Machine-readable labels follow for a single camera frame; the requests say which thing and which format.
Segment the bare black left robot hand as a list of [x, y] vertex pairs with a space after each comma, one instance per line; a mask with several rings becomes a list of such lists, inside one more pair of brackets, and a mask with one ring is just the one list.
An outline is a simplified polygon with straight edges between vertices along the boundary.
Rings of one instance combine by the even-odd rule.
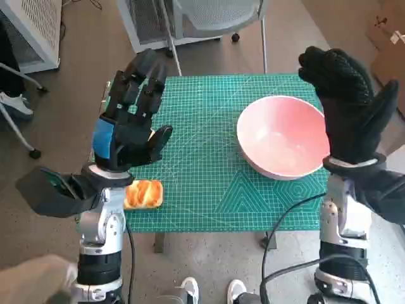
[[153, 130], [152, 117], [161, 106], [165, 82], [166, 66], [152, 49], [142, 51], [124, 71], [116, 72], [92, 140], [98, 167], [124, 172], [161, 159], [173, 128], [163, 125]]

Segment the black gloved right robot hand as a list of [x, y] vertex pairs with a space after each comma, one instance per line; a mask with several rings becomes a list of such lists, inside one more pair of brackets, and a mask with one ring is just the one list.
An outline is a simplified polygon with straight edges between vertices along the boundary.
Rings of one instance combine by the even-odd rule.
[[373, 159], [397, 108], [399, 82], [375, 93], [366, 69], [341, 49], [310, 46], [298, 61], [299, 77], [321, 101], [331, 157], [353, 165]]

